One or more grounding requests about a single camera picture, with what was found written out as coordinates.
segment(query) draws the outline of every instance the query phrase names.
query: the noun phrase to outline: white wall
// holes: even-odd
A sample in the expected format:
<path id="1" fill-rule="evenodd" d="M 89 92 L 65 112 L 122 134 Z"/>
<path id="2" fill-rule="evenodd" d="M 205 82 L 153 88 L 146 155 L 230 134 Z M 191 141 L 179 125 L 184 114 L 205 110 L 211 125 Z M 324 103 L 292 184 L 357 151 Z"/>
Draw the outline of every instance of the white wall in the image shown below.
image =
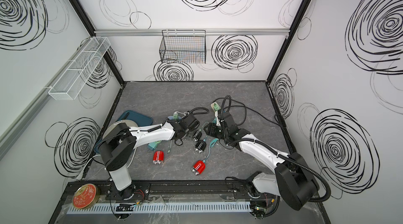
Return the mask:
<path id="1" fill-rule="evenodd" d="M 80 0 L 96 29 L 289 28 L 301 1 Z M 172 76 L 169 80 L 265 80 L 284 41 L 284 36 L 255 36 L 258 49 L 254 55 L 248 45 L 251 39 L 238 36 L 237 42 L 229 43 L 231 46 L 225 50 L 222 61 L 214 61 L 213 44 L 217 38 L 206 38 L 206 64 L 196 65 L 181 59 L 185 65 L 167 66 L 166 75 Z M 119 51 L 118 61 L 123 65 L 125 80 L 161 80 L 153 74 L 153 68 L 161 60 L 162 37 L 109 39 L 118 45 L 115 50 Z M 223 61 L 241 66 L 229 70 Z"/>
<path id="2" fill-rule="evenodd" d="M 401 223 L 403 0 L 360 2 L 316 0 L 271 86 L 297 151 L 331 185 L 330 221 Z"/>
<path id="3" fill-rule="evenodd" d="M 124 80 L 176 80 L 176 76 L 178 80 L 265 80 L 271 69 L 268 66 L 273 65 L 285 36 L 222 37 L 219 45 L 231 44 L 233 49 L 240 52 L 249 50 L 236 60 L 225 57 L 225 54 L 230 53 L 230 47 L 220 47 L 224 53 L 216 50 L 217 46 L 213 47 L 218 38 L 219 36 L 206 37 L 206 64 L 174 62 L 162 66 L 158 50 L 162 36 L 109 37 L 109 40 L 123 66 Z M 217 53 L 214 58 L 218 64 L 222 64 L 222 68 L 215 63 L 212 53 Z"/>
<path id="4" fill-rule="evenodd" d="M 9 14 L 8 7 L 0 8 L 0 135 L 73 55 L 81 40 L 88 37 L 68 0 L 9 3 L 8 7 L 15 4 Z M 37 14 L 32 22 L 28 16 L 30 10 Z M 7 42 L 13 40 L 9 32 L 26 35 Z"/>
<path id="5" fill-rule="evenodd" d="M 18 3 L 13 0 L 1 0 L 0 4 L 0 134 L 74 54 L 81 40 L 88 37 L 68 0 L 24 3 L 28 2 L 32 5 L 14 12 L 10 10 Z M 29 8 L 35 11 L 25 12 Z M 13 14 L 29 13 L 35 14 L 33 20 L 39 14 L 31 30 L 30 19 L 12 22 Z M 39 26 L 35 31 L 38 23 L 45 27 Z M 10 32 L 26 35 L 5 41 Z M 91 154 L 119 87 L 102 61 L 76 100 L 48 101 L 0 161 L 2 223 L 49 221 L 66 177 L 77 176 Z"/>

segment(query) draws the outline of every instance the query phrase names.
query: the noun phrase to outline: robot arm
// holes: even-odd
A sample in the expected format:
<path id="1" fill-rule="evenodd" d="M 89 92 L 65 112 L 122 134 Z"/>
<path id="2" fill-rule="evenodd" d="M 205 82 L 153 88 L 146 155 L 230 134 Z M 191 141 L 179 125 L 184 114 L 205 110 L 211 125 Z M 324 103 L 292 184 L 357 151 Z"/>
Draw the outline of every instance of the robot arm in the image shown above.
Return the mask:
<path id="1" fill-rule="evenodd" d="M 199 125 L 200 122 L 192 113 L 181 120 L 167 120 L 164 124 L 144 127 L 128 127 L 125 123 L 114 124 L 114 128 L 98 144 L 98 150 L 116 188 L 123 191 L 131 185 L 126 163 L 133 149 L 156 141 L 182 139 Z"/>
<path id="2" fill-rule="evenodd" d="M 204 127 L 206 134 L 224 139 L 228 145 L 232 145 L 240 151 L 253 156 L 274 173 L 272 175 L 255 172 L 247 179 L 246 186 L 250 196 L 271 193 L 281 196 L 293 209 L 300 210 L 319 190 L 319 184 L 311 173 L 286 161 L 290 159 L 308 167 L 303 157 L 298 153 L 289 155 L 266 145 L 249 131 L 239 129 L 229 112 L 224 111 L 222 115 L 222 120 L 220 121 L 216 117 L 217 122 L 219 121 L 219 126 L 218 123 L 209 123 Z"/>
<path id="3" fill-rule="evenodd" d="M 192 113 L 184 116 L 182 120 L 167 120 L 164 124 L 146 127 L 114 124 L 114 129 L 100 143 L 99 153 L 118 191 L 130 191 L 132 181 L 126 163 L 134 148 L 155 141 L 182 139 L 199 125 Z M 309 168 L 303 157 L 298 153 L 289 155 L 278 151 L 259 141 L 249 131 L 239 129 L 229 112 L 223 112 L 222 120 L 214 124 L 209 123 L 204 127 L 204 131 L 207 135 L 224 139 L 240 151 L 252 155 L 274 173 L 272 175 L 258 171 L 247 179 L 246 187 L 251 196 L 260 196 L 262 193 L 278 195 L 290 207 L 299 210 L 319 190 L 314 176 L 306 170 Z M 295 166 L 296 163 L 306 169 Z"/>

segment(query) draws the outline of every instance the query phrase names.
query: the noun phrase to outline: red label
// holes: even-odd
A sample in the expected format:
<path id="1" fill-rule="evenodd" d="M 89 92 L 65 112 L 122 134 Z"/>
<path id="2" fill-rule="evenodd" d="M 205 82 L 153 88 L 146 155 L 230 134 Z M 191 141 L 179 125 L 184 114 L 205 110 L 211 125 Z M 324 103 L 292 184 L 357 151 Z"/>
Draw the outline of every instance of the red label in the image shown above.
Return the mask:
<path id="1" fill-rule="evenodd" d="M 73 197 L 73 205 L 78 208 L 84 208 L 88 206 L 95 198 L 96 187 L 91 184 L 86 184 L 82 186 Z"/>

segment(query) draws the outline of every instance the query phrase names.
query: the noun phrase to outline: red wire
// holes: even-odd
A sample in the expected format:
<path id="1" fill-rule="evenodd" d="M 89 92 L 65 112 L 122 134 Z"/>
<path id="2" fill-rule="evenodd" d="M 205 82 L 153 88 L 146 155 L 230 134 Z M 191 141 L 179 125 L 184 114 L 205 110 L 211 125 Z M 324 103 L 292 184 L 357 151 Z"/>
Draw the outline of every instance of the red wire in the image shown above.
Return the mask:
<path id="1" fill-rule="evenodd" d="M 267 201 L 267 196 L 266 196 L 266 194 L 264 194 L 264 196 L 266 197 L 266 207 L 268 207 L 268 206 L 269 206 L 269 202 Z"/>
<path id="2" fill-rule="evenodd" d="M 143 199 L 144 199 L 144 193 L 142 190 L 138 189 L 137 191 L 140 191 L 140 194 L 143 195 Z"/>

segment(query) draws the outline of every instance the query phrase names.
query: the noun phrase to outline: wire mesh basket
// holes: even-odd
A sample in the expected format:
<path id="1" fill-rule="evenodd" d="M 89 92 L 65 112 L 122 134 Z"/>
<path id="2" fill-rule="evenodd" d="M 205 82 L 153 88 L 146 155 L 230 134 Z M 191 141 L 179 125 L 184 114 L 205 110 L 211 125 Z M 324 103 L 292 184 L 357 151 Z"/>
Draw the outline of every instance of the wire mesh basket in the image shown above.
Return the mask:
<path id="1" fill-rule="evenodd" d="M 163 30 L 161 62 L 178 60 L 205 64 L 205 30 Z"/>
<path id="2" fill-rule="evenodd" d="M 48 94 L 55 100 L 74 100 L 110 46 L 107 37 L 92 37 L 77 51 L 77 57 L 67 67 Z"/>

